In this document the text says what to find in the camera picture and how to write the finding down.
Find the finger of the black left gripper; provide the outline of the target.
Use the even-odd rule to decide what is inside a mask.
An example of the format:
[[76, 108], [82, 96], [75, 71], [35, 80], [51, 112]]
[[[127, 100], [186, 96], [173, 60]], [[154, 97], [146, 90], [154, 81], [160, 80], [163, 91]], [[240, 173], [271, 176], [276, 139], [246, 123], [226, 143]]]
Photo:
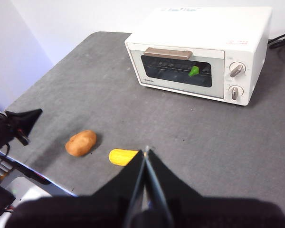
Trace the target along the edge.
[[13, 128], [28, 137], [38, 118], [43, 113], [42, 109], [35, 109], [22, 113], [6, 111], [6, 116], [11, 121]]
[[16, 134], [15, 134], [15, 137], [24, 145], [28, 145], [29, 144], [29, 138], [27, 135], [25, 135], [25, 133], [21, 130], [21, 129], [18, 129], [16, 131]]

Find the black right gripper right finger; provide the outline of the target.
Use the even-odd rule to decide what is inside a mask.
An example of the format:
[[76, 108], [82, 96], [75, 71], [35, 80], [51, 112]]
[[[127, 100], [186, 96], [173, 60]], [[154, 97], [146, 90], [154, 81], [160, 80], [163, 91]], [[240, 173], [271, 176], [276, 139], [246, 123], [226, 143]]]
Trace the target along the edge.
[[285, 228], [285, 214], [272, 202], [207, 197], [178, 178], [152, 151], [145, 156], [152, 191], [174, 228]]

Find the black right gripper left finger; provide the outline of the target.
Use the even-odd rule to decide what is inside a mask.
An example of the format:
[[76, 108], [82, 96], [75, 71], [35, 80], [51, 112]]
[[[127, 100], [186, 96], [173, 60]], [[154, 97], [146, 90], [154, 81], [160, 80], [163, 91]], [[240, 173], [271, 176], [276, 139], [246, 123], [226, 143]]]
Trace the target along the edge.
[[138, 191], [144, 168], [142, 151], [92, 195], [44, 197], [17, 206], [7, 228], [122, 227]]

